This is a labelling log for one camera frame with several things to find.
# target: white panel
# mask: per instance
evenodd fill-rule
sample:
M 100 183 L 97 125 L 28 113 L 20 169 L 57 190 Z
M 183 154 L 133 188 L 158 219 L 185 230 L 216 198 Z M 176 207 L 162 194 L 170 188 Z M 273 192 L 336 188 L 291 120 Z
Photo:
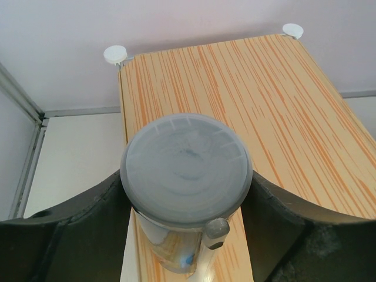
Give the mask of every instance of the white panel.
M 130 54 L 304 28 L 301 41 L 340 92 L 376 89 L 374 0 L 1 1 L 0 58 L 43 110 L 118 106 Z
M 34 124 L 0 91 L 0 221 L 8 219 Z
M 124 150 L 122 115 L 53 117 L 49 120 L 24 217 L 62 203 L 120 168 Z M 132 221 L 121 282 L 135 282 Z
M 376 97 L 345 99 L 365 128 L 376 139 Z

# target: table top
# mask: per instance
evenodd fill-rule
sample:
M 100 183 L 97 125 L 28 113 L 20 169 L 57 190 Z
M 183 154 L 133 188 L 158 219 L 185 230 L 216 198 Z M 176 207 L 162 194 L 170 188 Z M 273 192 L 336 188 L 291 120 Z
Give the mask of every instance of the table top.
M 271 182 L 328 209 L 376 216 L 376 142 L 301 42 L 268 35 L 139 55 L 119 72 L 126 138 L 172 113 L 230 126 Z M 240 209 L 207 281 L 252 281 Z M 185 281 L 136 224 L 141 281 Z

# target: striped wooden panel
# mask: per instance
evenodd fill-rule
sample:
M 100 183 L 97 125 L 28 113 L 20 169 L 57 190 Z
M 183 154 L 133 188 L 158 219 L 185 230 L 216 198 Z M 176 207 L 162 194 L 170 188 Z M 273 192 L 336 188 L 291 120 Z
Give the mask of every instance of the striped wooden panel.
M 161 116 L 203 113 L 242 138 L 270 181 L 326 208 L 375 217 L 376 143 L 299 41 L 270 35 L 140 55 L 120 82 L 128 138 Z M 136 232 L 141 281 L 184 281 L 158 265 Z M 213 281 L 251 281 L 241 211 L 214 270 Z

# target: wooden table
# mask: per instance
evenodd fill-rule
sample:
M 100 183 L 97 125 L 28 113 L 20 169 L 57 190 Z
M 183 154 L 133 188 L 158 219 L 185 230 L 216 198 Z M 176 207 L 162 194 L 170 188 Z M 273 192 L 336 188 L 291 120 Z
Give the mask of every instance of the wooden table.
M 119 82 L 127 140 L 161 116 L 202 113 L 230 126 L 270 181 L 375 217 L 376 143 L 299 41 L 269 35 L 139 55 Z M 158 264 L 136 226 L 140 280 L 185 281 Z M 252 281 L 246 244 L 238 210 L 207 281 Z

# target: wooden board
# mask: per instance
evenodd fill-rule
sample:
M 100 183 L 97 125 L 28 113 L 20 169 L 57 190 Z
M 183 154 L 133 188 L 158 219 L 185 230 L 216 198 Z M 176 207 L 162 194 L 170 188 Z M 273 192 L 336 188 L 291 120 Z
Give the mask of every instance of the wooden board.
M 376 215 L 376 143 L 303 45 L 281 35 L 139 55 L 120 71 L 127 137 L 172 113 L 202 113 L 245 142 L 256 171 L 313 203 Z M 185 281 L 136 228 L 141 281 Z M 252 281 L 241 211 L 207 281 Z

